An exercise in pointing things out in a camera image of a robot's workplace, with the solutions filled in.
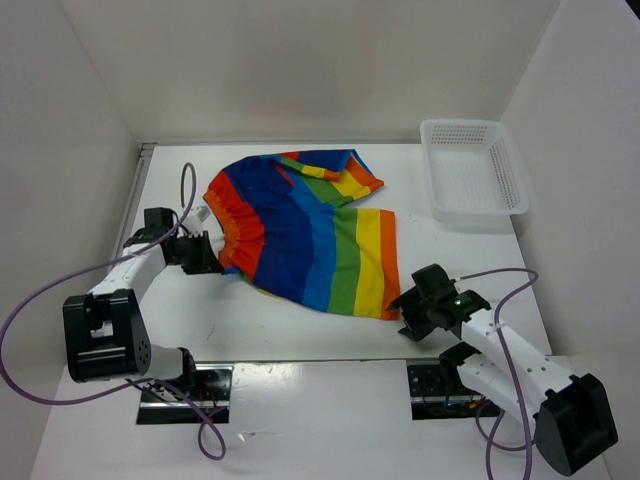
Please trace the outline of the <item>rainbow striped shorts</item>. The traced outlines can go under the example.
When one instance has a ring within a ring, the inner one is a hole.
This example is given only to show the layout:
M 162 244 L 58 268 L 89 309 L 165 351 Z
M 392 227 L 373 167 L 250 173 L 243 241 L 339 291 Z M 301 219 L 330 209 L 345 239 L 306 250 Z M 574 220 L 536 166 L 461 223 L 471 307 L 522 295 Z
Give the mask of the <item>rainbow striped shorts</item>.
M 396 320 L 396 216 L 356 208 L 384 185 L 354 149 L 255 155 L 223 168 L 203 199 L 229 273 L 304 307 Z

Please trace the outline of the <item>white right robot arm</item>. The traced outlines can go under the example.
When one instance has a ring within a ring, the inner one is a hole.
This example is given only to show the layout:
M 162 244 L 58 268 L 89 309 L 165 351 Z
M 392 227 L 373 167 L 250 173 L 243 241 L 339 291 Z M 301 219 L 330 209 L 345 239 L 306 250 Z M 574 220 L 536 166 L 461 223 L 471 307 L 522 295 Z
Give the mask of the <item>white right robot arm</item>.
M 506 303 L 532 286 L 537 272 L 496 305 L 438 264 L 413 273 L 414 285 L 388 307 L 401 313 L 401 335 L 419 342 L 436 329 L 457 344 L 439 356 L 440 385 L 450 393 L 465 389 L 499 408 L 498 416 L 519 421 L 524 434 L 523 476 L 530 478 L 540 454 L 558 474 L 570 477 L 619 440 L 604 384 L 594 375 L 576 375 L 513 330 L 501 317 Z

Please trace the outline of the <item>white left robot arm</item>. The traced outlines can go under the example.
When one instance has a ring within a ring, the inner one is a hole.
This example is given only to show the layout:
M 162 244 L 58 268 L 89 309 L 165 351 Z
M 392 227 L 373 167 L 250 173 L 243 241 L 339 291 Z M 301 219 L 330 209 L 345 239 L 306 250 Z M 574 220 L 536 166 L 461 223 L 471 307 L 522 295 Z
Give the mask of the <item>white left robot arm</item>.
M 205 206 L 192 208 L 183 221 L 169 208 L 145 210 L 144 226 L 124 243 L 125 260 L 86 294 L 67 298 L 64 333 L 74 381 L 150 377 L 164 380 L 177 399 L 196 394 L 200 376 L 190 352 L 154 345 L 140 302 L 166 267 L 178 266 L 187 275 L 223 271 L 203 229 L 209 215 Z

